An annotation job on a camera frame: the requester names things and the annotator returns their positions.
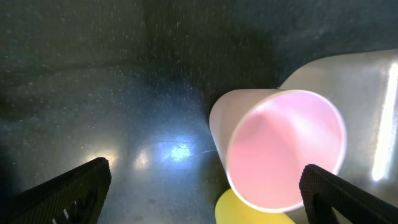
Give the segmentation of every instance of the dark speckled surface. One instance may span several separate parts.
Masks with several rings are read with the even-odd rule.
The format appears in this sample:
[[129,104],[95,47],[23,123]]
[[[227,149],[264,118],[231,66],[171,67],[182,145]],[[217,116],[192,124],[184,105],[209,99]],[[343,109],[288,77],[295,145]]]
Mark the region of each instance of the dark speckled surface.
[[99,223],[214,223],[217,98],[398,47],[396,1],[0,2],[0,198],[104,156]]

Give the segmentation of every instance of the stainless steel sink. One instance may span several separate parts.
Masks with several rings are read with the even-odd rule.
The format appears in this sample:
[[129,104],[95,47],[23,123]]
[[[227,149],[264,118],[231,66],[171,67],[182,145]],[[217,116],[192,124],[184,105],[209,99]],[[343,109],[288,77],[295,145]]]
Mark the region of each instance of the stainless steel sink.
[[[398,50],[339,55],[308,63],[280,87],[319,93],[340,110],[348,148],[339,177],[398,207]],[[308,223],[304,208],[289,212]]]

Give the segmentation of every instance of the pink cup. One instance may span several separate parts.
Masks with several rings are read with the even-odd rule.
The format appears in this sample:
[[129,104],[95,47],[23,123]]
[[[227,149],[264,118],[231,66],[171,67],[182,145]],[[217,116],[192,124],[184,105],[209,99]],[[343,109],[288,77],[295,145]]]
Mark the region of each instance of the pink cup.
[[210,113],[210,130],[235,194],[263,212],[303,206],[307,164],[337,174],[346,152],[343,118],[326,98],[304,90],[234,90]]

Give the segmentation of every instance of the cup rim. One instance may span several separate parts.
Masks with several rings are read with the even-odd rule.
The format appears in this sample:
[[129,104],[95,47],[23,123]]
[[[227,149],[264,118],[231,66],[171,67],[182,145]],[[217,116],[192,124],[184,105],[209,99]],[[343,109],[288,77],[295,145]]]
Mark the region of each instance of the cup rim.
[[235,139],[238,130],[240,129],[240,127],[242,126],[243,122],[245,120],[247,120],[248,116],[260,105],[262,105],[263,103],[265,103],[268,100],[271,100],[275,97],[281,96],[281,95],[286,95],[286,94],[291,94],[291,93],[306,93],[306,94],[310,94],[316,97],[319,97],[319,99],[323,100],[326,104],[329,105],[329,107],[331,108],[331,110],[334,112],[334,114],[336,115],[336,118],[338,120],[339,123],[339,127],[341,128],[341,149],[340,149],[340,154],[338,156],[337,159],[337,163],[335,165],[335,168],[333,169],[332,174],[337,174],[339,173],[342,165],[343,165],[343,161],[346,155],[346,150],[347,150],[347,133],[346,133],[346,126],[345,126],[345,122],[344,119],[341,115],[341,113],[339,112],[339,110],[337,109],[337,107],[327,98],[325,98],[324,96],[319,95],[318,93],[314,93],[312,91],[307,91],[307,90],[281,90],[278,91],[276,93],[273,93],[269,96],[266,96],[264,99],[262,99],[261,101],[259,101],[258,103],[256,103],[254,106],[252,106],[247,112],[245,112],[244,116],[240,119],[240,121],[238,122],[238,124],[235,126],[231,138],[228,141],[228,147],[227,147],[227,152],[226,152],[226,162],[225,162],[225,172],[226,172],[226,176],[228,179],[228,182],[233,190],[233,192],[236,194],[236,196],[238,196],[239,199],[241,199],[246,205],[249,205],[250,207],[259,210],[261,212],[268,212],[268,213],[283,213],[283,212],[289,212],[292,210],[296,210],[298,208],[301,208],[304,206],[303,204],[303,200],[300,203],[297,203],[295,205],[292,206],[288,206],[288,207],[284,207],[284,208],[262,208],[259,207],[249,201],[247,201],[244,197],[242,197],[242,195],[238,192],[238,190],[236,189],[236,187],[233,184],[232,178],[229,174],[229,153],[230,153],[230,149],[233,143],[233,140]]

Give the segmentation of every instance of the cup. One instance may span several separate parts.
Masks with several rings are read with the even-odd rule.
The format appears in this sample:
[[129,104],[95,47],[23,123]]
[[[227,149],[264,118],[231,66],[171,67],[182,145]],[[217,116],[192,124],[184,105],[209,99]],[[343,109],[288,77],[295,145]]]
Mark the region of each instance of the cup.
[[303,206],[307,164],[337,174],[346,129],[336,107],[305,90],[233,90],[210,113],[210,131],[235,194],[262,212]]

